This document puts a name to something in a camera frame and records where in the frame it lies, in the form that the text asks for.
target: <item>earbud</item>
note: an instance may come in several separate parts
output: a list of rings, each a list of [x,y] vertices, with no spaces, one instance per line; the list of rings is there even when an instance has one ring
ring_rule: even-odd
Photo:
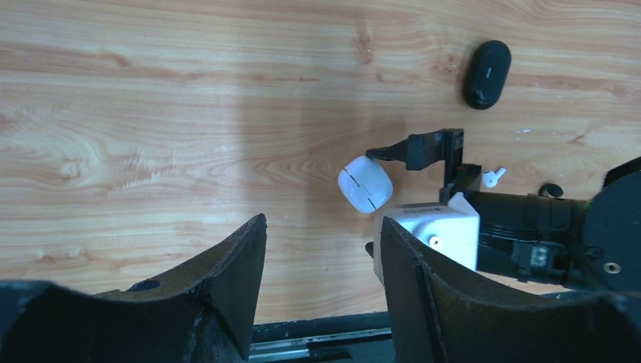
[[[482,176],[483,185],[485,185],[488,188],[496,187],[497,184],[499,184],[500,177],[503,176],[503,174],[505,174],[506,171],[507,169],[500,168],[496,172],[493,172],[491,170],[483,172],[483,176]]]

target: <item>black oval case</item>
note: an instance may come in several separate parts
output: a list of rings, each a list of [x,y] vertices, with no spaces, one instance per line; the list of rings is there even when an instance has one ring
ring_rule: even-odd
[[[487,110],[499,101],[505,85],[512,54],[503,42],[491,40],[481,44],[469,63],[463,99],[476,110]]]

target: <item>wooden table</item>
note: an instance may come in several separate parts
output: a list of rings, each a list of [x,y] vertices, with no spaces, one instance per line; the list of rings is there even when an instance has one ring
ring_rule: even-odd
[[[383,310],[341,168],[460,127],[467,162],[507,168],[496,191],[591,197],[641,154],[639,4],[3,0],[0,278],[125,289],[264,213],[257,322]],[[476,111],[488,39],[512,68]],[[436,199],[440,166],[385,168],[391,203]]]

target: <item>black circular disc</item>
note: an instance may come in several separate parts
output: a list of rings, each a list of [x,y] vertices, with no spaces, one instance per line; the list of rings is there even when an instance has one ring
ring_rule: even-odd
[[[597,194],[584,220],[584,246],[601,247],[594,271],[616,290],[641,289],[641,172],[618,179]]]

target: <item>white earbud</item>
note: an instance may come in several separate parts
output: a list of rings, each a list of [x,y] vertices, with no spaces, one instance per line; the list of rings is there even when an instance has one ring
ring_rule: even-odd
[[[488,188],[496,187],[497,184],[499,184],[500,177],[503,176],[503,174],[505,174],[506,171],[507,169],[500,168],[496,172],[493,172],[491,170],[483,172],[483,176],[482,176],[483,185],[485,185]]]

